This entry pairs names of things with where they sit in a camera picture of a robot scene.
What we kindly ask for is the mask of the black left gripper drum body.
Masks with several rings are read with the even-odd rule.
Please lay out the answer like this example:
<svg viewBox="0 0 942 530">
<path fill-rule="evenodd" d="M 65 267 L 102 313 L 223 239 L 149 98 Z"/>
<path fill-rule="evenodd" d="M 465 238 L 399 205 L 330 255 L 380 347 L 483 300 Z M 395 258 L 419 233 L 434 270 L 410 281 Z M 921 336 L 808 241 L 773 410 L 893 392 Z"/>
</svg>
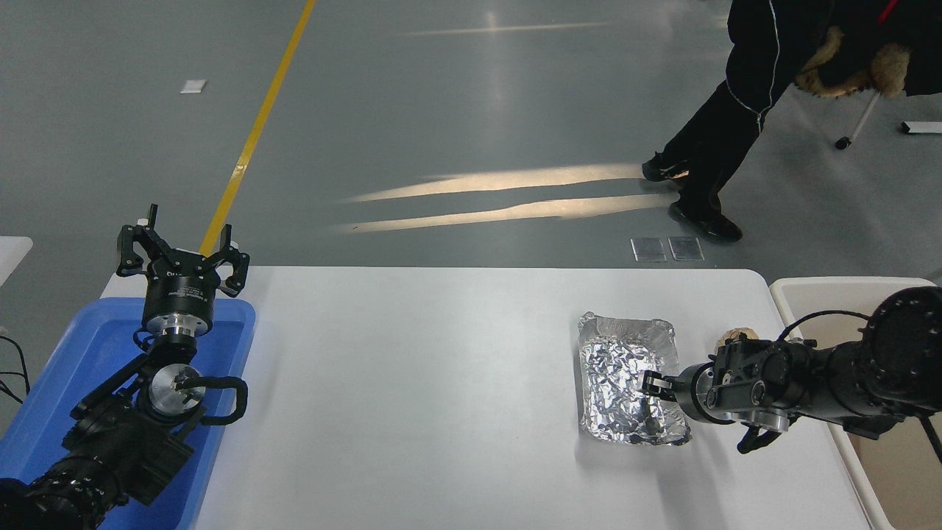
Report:
<svg viewBox="0 0 942 530">
<path fill-rule="evenodd" d="M 172 269 L 171 262 L 152 261 L 146 269 L 147 289 L 144 318 L 168 314 L 186 314 L 199 319 L 214 317 L 216 289 L 221 285 L 218 272 L 196 272 L 191 262 L 182 261 L 182 269 Z"/>
</svg>

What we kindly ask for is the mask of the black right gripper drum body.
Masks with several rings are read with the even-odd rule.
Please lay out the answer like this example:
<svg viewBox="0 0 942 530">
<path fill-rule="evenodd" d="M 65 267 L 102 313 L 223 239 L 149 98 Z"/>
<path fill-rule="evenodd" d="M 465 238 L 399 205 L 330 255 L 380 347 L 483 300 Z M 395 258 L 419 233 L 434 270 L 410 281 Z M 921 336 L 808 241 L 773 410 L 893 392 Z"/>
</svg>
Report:
<svg viewBox="0 0 942 530">
<path fill-rule="evenodd" d="M 704 413 L 698 398 L 698 384 L 707 369 L 708 364 L 690 365 L 676 376 L 676 402 L 687 418 L 700 423 L 709 422 L 709 416 Z"/>
</svg>

